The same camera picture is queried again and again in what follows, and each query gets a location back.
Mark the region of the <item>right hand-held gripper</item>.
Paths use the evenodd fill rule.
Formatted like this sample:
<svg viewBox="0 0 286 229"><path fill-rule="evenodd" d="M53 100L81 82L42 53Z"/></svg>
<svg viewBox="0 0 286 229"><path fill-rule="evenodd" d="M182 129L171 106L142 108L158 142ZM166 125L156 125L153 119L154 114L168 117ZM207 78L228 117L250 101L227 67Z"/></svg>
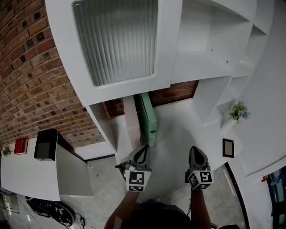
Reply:
<svg viewBox="0 0 286 229"><path fill-rule="evenodd" d="M192 190L204 190L214 182L214 174L210 169L208 158L198 147L192 146L189 151L189 167L185 172L185 184Z"/></svg>

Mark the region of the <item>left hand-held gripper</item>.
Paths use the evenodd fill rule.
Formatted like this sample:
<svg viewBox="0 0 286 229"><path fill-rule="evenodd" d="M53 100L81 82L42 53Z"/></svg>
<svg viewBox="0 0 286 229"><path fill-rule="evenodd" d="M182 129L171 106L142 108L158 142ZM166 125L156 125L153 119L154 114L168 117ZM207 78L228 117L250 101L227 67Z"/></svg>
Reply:
<svg viewBox="0 0 286 229"><path fill-rule="evenodd" d="M128 156L125 169L127 191L144 192L151 173L151 151L150 146L146 144Z"/></svg>

